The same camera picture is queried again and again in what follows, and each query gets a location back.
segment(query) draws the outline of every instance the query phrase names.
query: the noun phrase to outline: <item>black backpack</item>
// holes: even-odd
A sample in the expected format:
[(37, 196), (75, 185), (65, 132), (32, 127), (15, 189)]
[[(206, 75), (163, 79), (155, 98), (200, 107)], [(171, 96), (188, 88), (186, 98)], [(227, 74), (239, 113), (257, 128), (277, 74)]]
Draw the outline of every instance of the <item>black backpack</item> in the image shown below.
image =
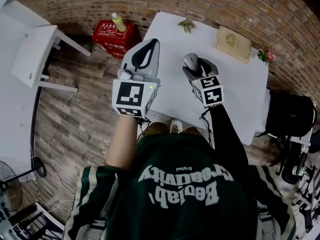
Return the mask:
[(270, 92), (270, 106), (263, 134), (279, 138), (302, 137), (317, 122), (317, 110), (307, 96)]

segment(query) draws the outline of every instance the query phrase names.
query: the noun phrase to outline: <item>red box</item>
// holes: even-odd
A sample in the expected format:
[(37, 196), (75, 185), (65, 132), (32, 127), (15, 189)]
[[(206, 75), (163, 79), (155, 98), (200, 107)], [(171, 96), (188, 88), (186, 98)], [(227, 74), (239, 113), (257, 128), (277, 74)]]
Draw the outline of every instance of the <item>red box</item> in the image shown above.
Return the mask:
[(92, 39), (109, 54), (122, 59), (128, 50), (142, 41), (137, 25), (132, 23), (125, 23), (125, 25), (126, 30), (120, 32), (112, 20), (100, 20), (92, 34)]

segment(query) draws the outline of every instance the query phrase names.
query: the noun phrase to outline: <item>fan stand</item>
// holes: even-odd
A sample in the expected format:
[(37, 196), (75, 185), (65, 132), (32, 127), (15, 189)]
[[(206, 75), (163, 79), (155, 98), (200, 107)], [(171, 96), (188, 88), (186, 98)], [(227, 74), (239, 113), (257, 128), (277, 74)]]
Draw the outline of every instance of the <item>fan stand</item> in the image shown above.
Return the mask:
[(31, 170), (28, 170), (24, 173), (21, 173), (20, 175), (18, 176), (15, 176), (15, 177), (12, 177), (10, 179), (7, 179), (5, 181), (1, 181), (0, 180), (0, 189), (4, 192), (7, 190), (8, 188), (8, 183), (9, 182), (12, 182), (16, 179), (19, 179), (27, 174), (30, 174), (32, 172), (36, 172), (41, 178), (45, 178), (47, 176), (47, 170), (45, 168), (45, 165), (44, 163), (42, 162), (42, 160), (39, 158), (39, 157), (35, 157), (33, 159), (33, 163), (31, 163), (31, 167), (32, 169)]

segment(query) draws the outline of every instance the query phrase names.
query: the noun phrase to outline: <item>bare forearm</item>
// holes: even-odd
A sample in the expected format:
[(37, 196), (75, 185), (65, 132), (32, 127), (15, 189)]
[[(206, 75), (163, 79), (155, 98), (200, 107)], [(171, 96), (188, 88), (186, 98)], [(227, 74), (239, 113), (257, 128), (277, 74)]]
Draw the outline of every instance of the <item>bare forearm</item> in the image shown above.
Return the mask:
[(130, 170), (137, 151), (138, 122), (132, 116), (121, 115), (117, 123), (105, 164)]

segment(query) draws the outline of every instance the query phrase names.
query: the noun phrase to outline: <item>white cube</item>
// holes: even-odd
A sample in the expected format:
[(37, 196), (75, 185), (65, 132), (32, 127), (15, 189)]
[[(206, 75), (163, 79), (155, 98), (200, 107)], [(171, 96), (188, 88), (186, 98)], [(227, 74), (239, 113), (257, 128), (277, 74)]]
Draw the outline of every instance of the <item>white cube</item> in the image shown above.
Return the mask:
[(224, 87), (218, 78), (214, 75), (192, 81), (194, 94), (205, 107), (224, 102)]
[(158, 84), (133, 80), (113, 80), (112, 107), (119, 115), (145, 118), (157, 96)]

